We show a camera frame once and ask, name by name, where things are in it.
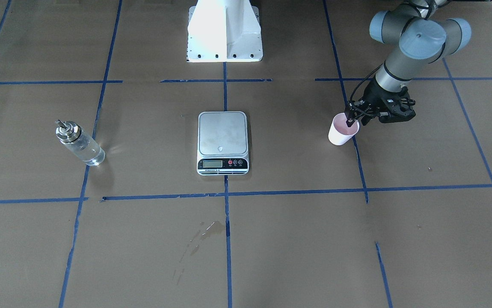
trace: bottle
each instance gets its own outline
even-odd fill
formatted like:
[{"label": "bottle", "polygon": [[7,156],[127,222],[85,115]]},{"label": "bottle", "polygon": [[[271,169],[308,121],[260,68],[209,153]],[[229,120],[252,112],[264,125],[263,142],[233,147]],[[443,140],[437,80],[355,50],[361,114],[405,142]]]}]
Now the bottle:
[{"label": "bottle", "polygon": [[74,121],[56,121],[56,137],[89,166],[97,166],[105,159],[105,151]]}]

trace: cup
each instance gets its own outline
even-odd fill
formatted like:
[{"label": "cup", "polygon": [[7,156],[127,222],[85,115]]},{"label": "cup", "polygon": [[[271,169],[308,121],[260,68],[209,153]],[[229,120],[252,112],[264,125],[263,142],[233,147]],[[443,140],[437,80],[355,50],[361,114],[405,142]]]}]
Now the cup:
[{"label": "cup", "polygon": [[354,121],[351,127],[347,126],[347,116],[344,113],[339,113],[334,117],[328,139],[335,145],[343,145],[360,129],[360,123]]}]

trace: silver bottle lid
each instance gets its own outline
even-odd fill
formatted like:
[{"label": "silver bottle lid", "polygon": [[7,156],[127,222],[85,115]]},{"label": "silver bottle lid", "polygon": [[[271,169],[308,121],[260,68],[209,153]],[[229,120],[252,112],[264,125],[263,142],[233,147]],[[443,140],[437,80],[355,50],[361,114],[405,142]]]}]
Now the silver bottle lid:
[{"label": "silver bottle lid", "polygon": [[74,142],[80,136],[80,126],[74,121],[56,121],[56,136],[62,142]]}]

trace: robotic arm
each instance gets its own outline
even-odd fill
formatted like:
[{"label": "robotic arm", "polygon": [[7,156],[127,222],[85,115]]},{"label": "robotic arm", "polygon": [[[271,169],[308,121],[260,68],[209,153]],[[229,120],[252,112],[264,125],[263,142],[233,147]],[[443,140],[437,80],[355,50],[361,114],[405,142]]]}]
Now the robotic arm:
[{"label": "robotic arm", "polygon": [[[360,118],[362,125],[379,118],[381,123],[409,121],[415,117],[415,100],[406,86],[426,64],[462,49],[471,38],[467,21],[454,18],[442,22],[428,20],[449,0],[406,0],[395,10],[378,12],[370,24],[370,35],[381,43],[398,46],[383,64],[354,89],[345,107],[347,126]],[[358,87],[373,73],[364,95],[353,100]]]}]

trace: kitchen scale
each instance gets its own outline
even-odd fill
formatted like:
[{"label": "kitchen scale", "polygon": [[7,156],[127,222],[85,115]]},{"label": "kitchen scale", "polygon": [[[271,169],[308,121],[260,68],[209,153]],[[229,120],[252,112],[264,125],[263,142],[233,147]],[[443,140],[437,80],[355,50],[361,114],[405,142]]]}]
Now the kitchen scale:
[{"label": "kitchen scale", "polygon": [[241,111],[206,111],[199,115],[197,173],[245,174],[250,170],[248,124]]}]

